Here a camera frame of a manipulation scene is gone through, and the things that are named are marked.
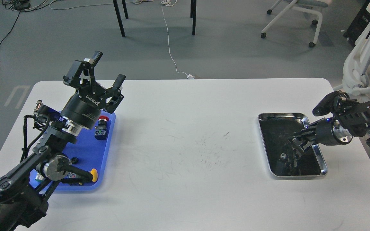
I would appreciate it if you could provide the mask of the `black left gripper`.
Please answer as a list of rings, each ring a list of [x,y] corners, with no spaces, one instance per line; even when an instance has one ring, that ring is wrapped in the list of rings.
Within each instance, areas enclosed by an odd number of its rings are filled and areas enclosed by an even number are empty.
[[[63,84],[75,88],[76,92],[61,111],[61,116],[88,130],[93,128],[102,111],[112,114],[124,98],[121,90],[125,75],[119,74],[108,89],[96,82],[94,67],[102,56],[102,52],[95,51],[91,58],[75,60],[63,76]]]

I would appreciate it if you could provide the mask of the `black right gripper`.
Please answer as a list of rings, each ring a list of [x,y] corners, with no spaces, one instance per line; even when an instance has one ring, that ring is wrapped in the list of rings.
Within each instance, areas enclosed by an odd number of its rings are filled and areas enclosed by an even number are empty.
[[[350,143],[353,135],[345,129],[338,120],[331,118],[322,118],[311,123],[298,132],[293,133],[288,138],[293,141],[293,149],[300,152],[307,152],[312,149],[314,144],[323,144],[325,146],[339,146]]]

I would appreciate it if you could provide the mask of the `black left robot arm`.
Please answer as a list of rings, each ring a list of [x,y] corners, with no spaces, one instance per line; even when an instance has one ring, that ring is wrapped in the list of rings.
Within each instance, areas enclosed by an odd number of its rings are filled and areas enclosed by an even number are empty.
[[[30,227],[47,215],[48,200],[60,183],[94,183],[98,171],[85,171],[72,164],[63,153],[68,143],[75,144],[82,129],[90,130],[102,111],[113,113],[124,96],[121,86],[125,75],[118,75],[110,88],[95,80],[94,67],[102,57],[96,51],[91,58],[74,61],[63,83],[76,91],[61,112],[41,100],[36,102],[32,118],[40,134],[24,144],[21,162],[0,177],[0,231],[13,231],[19,225]]]

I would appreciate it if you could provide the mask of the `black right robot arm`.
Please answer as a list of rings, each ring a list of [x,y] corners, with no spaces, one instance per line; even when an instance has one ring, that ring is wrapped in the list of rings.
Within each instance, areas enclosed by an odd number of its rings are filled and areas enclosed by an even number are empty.
[[[346,145],[354,137],[370,136],[370,101],[359,102],[342,91],[327,94],[312,111],[314,116],[332,114],[309,124],[289,137],[289,143],[298,152],[305,153],[310,146]],[[370,147],[370,138],[366,140]]]

